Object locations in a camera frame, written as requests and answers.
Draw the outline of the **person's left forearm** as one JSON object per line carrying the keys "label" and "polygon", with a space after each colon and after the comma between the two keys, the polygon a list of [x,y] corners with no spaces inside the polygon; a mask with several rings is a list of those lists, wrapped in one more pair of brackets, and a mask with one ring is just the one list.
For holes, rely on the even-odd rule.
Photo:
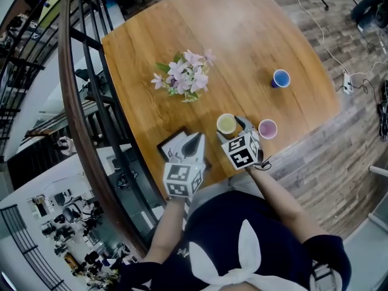
{"label": "person's left forearm", "polygon": [[173,252],[182,236],[185,203],[185,198],[172,198],[167,203],[142,263],[162,264]]}

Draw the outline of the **person's navy shirt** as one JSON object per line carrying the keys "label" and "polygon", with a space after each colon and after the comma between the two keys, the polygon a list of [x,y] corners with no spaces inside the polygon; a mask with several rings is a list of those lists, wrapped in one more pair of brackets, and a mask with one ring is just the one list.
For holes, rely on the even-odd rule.
{"label": "person's navy shirt", "polygon": [[238,237],[244,220],[258,237],[262,256],[259,274],[275,275],[308,288],[316,261],[336,270],[342,279],[342,291],[347,290],[352,269],[340,237],[318,235],[300,243],[265,200],[232,191],[212,198],[194,211],[180,242],[162,264],[124,266],[117,291],[204,289],[207,283],[196,278],[190,267],[189,243],[198,244],[218,273],[226,274],[240,265]]}

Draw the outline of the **red plastic cup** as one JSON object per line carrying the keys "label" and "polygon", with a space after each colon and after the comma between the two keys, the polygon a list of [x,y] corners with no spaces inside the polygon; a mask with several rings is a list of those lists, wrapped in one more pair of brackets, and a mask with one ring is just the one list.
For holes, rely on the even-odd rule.
{"label": "red plastic cup", "polygon": [[258,132],[264,139],[273,139],[278,133],[277,124],[271,119],[264,119],[258,125]]}

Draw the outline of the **yellow plastic cup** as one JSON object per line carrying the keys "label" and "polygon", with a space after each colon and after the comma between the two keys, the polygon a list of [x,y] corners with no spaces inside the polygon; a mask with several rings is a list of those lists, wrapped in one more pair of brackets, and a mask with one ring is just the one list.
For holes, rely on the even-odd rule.
{"label": "yellow plastic cup", "polygon": [[237,128],[237,121],[232,114],[224,113],[216,121],[216,128],[219,132],[229,135]]}

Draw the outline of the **brown wooden handrail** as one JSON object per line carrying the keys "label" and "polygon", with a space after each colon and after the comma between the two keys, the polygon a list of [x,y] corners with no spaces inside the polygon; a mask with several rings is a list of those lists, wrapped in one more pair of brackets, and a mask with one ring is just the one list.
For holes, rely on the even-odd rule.
{"label": "brown wooden handrail", "polygon": [[59,76],[70,133],[85,176],[104,213],[138,260],[146,248],[127,212],[119,202],[85,124],[85,116],[76,88],[70,40],[70,0],[61,1],[58,37]]}

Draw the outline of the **white pot of pink flowers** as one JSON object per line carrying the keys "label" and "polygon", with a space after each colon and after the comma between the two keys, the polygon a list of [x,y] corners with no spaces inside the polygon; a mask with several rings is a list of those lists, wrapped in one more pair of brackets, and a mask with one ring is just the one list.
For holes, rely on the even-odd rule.
{"label": "white pot of pink flowers", "polygon": [[169,96],[181,96],[182,102],[197,101],[201,92],[208,91],[208,73],[215,59],[211,49],[202,55],[190,50],[177,52],[168,64],[156,63],[157,69],[164,75],[154,73],[151,83],[156,90],[164,89]]}

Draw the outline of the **black framed deer picture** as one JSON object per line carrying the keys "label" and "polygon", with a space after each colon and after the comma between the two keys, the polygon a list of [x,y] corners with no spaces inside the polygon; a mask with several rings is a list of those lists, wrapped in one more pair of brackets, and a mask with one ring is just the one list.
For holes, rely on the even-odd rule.
{"label": "black framed deer picture", "polygon": [[177,145],[179,144],[180,141],[182,141],[183,139],[185,139],[187,136],[189,136],[191,134],[189,134],[189,131],[185,127],[182,127],[176,133],[174,133],[172,136],[168,137],[163,142],[159,143],[157,145],[157,149],[160,152],[160,154],[162,155],[162,157],[166,163],[167,162],[188,163],[188,164],[204,163],[206,165],[206,170],[210,170],[212,165],[207,160],[205,155],[204,155],[203,162],[186,162],[185,160],[182,161],[177,156]]}

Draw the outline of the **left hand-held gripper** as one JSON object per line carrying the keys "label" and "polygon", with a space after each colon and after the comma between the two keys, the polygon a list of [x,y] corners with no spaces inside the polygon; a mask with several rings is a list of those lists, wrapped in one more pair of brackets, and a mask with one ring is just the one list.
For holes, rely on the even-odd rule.
{"label": "left hand-held gripper", "polygon": [[[177,156],[186,162],[203,162],[206,137],[203,133],[193,133],[179,142]],[[163,183],[168,196],[191,198],[204,182],[204,163],[165,164]]]}

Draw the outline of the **blue plastic cup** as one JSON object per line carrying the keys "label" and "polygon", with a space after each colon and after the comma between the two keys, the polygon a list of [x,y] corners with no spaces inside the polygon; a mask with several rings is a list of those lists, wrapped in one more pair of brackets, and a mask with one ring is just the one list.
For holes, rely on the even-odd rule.
{"label": "blue plastic cup", "polygon": [[273,88],[285,88],[290,85],[290,75],[283,69],[275,70],[271,80]]}

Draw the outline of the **person's white bow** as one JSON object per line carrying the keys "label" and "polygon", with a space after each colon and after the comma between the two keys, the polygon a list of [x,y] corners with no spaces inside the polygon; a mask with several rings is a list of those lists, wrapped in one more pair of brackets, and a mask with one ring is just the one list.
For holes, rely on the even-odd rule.
{"label": "person's white bow", "polygon": [[256,273],[261,265],[261,250],[258,237],[248,220],[239,231],[238,257],[240,268],[229,270],[220,276],[206,252],[196,243],[189,243],[189,256],[193,275],[208,284],[202,291],[220,291],[223,287],[247,283],[259,291],[308,291],[299,284],[278,276],[263,276]]}

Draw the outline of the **black metal railing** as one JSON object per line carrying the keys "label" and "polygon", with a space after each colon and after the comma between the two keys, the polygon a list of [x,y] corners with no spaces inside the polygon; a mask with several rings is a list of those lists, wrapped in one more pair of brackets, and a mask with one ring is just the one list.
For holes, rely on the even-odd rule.
{"label": "black metal railing", "polygon": [[146,250],[163,200],[124,116],[101,39],[113,30],[105,0],[70,0],[70,40],[85,124],[104,170]]}

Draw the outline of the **person's right forearm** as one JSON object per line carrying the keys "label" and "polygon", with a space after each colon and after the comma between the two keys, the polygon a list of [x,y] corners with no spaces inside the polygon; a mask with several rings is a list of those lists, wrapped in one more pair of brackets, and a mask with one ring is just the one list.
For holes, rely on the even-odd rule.
{"label": "person's right forearm", "polygon": [[268,173],[253,166],[247,167],[246,171],[258,186],[264,199],[279,216],[281,222],[299,242],[304,243],[314,236],[328,234],[310,218],[296,199]]}

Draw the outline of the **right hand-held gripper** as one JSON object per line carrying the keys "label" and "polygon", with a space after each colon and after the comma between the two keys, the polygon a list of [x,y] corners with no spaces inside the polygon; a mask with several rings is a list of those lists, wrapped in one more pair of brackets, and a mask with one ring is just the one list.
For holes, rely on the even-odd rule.
{"label": "right hand-held gripper", "polygon": [[224,153],[236,170],[254,164],[261,164],[263,162],[263,150],[259,143],[258,131],[243,116],[235,116],[235,120],[243,129],[237,137],[226,137],[220,131],[216,131]]}

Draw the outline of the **white power strip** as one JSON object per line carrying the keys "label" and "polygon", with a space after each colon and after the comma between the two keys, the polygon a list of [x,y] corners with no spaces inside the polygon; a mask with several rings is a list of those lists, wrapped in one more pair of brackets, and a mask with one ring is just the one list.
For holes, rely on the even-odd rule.
{"label": "white power strip", "polygon": [[351,81],[351,77],[349,74],[343,70],[343,84],[342,84],[342,90],[344,93],[350,95],[353,93],[353,85]]}

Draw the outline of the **person's grey shorts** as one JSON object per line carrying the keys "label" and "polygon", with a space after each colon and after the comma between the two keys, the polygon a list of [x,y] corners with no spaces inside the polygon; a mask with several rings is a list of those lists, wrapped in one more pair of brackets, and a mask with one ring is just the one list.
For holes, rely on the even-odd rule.
{"label": "person's grey shorts", "polygon": [[192,197],[187,214],[190,216],[205,202],[220,194],[231,192],[232,190],[264,198],[251,176],[247,172],[239,173],[216,184],[200,188]]}

